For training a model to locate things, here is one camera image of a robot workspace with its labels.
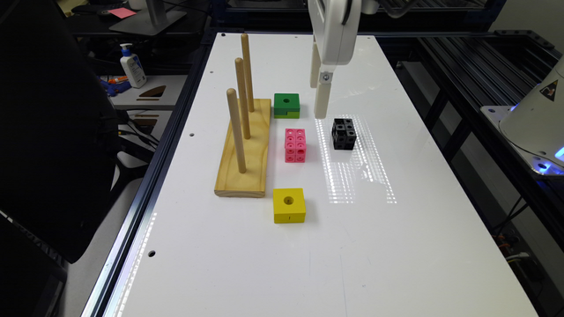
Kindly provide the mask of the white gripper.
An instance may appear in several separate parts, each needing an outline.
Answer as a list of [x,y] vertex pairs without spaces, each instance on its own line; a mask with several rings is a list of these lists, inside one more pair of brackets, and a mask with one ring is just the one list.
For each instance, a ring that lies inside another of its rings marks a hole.
[[310,87],[316,89],[314,114],[324,119],[330,100],[333,74],[320,72],[323,65],[348,64],[360,23],[360,0],[308,0],[315,40],[312,44]]

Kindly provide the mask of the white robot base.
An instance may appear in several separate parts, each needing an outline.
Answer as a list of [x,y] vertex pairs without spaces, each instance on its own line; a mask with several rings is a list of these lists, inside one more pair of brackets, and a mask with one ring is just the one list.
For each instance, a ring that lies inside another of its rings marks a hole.
[[518,104],[480,111],[533,172],[563,175],[563,61]]

